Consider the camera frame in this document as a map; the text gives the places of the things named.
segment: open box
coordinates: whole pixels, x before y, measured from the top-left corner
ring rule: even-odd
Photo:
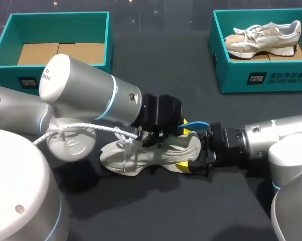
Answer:
[[[224,38],[233,28],[252,25],[301,22],[297,53],[302,54],[302,9],[215,10],[209,46],[222,93],[302,91],[302,57],[263,58],[234,61],[228,55]]]
[[[0,86],[38,95],[58,53],[111,73],[112,51],[109,12],[11,14],[0,37]]]

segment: teal box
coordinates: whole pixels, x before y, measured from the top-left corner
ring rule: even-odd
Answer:
[[[113,36],[109,12],[11,14],[0,37],[0,86],[39,95],[38,88],[25,89],[22,78],[40,83],[45,65],[17,65],[23,44],[104,43],[103,64],[112,70]]]
[[[210,31],[209,47],[222,93],[302,91],[302,60],[230,61],[224,38],[233,28],[247,29],[252,25],[290,24],[301,22],[302,9],[215,10]],[[250,83],[256,76],[259,83]]]

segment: shoelace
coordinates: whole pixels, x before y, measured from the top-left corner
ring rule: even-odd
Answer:
[[[240,54],[242,54],[242,51],[243,51],[248,39],[253,39],[258,35],[263,35],[260,27],[261,27],[261,25],[253,25],[245,30],[233,28],[233,31],[235,32],[235,34],[244,36],[244,42],[243,42]]]
[[[122,141],[122,143],[124,144],[125,146],[125,152],[124,152],[124,160],[122,161],[123,163],[123,173],[125,175],[125,164],[126,164],[126,148],[133,144],[133,138],[125,138],[125,135],[122,135],[122,134],[118,134],[118,133],[114,133],[115,136],[120,140]]]

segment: cardboard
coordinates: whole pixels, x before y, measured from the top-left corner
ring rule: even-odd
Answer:
[[[17,65],[46,65],[58,47],[58,43],[24,44]]]
[[[88,64],[103,64],[104,44],[75,43],[60,44],[58,54],[67,54]]]
[[[66,54],[72,58],[76,58],[75,44],[60,44],[57,54]]]
[[[267,54],[255,55],[252,59],[234,59],[230,58],[230,61],[269,61],[269,57]]]
[[[296,49],[296,53],[294,54],[294,56],[276,56],[273,54],[268,54],[269,58],[271,61],[281,61],[281,60],[302,60],[302,50],[299,44],[297,44],[297,49]]]

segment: shoe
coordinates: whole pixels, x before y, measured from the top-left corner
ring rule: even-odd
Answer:
[[[176,163],[196,160],[201,150],[201,143],[195,132],[178,137],[169,136],[164,141],[163,148],[158,148],[157,145],[142,147],[142,141],[115,135],[119,141],[109,143],[101,149],[100,161],[108,170],[125,176],[136,176],[151,165],[160,165],[172,172],[189,172]]]
[[[227,51],[232,57],[251,59],[259,52],[293,56],[301,35],[300,21],[277,25],[254,25],[246,30],[234,28],[235,34],[225,38]]]

